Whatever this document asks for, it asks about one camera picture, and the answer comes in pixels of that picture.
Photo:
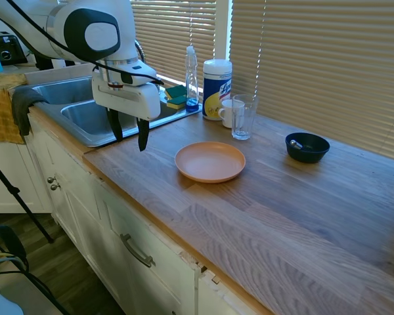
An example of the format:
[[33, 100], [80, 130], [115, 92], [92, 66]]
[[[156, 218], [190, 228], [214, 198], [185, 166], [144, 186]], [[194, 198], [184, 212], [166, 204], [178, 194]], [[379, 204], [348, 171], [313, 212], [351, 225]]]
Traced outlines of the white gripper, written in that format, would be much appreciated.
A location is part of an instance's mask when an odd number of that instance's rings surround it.
[[95, 102], [107, 108], [108, 122], [117, 142], [123, 140], [119, 112], [137, 117], [139, 150], [144, 151], [150, 130], [148, 120], [156, 119], [161, 113], [158, 88], [153, 83], [145, 83], [138, 87], [122, 85], [121, 88], [113, 88], [98, 72], [93, 72], [91, 86]]

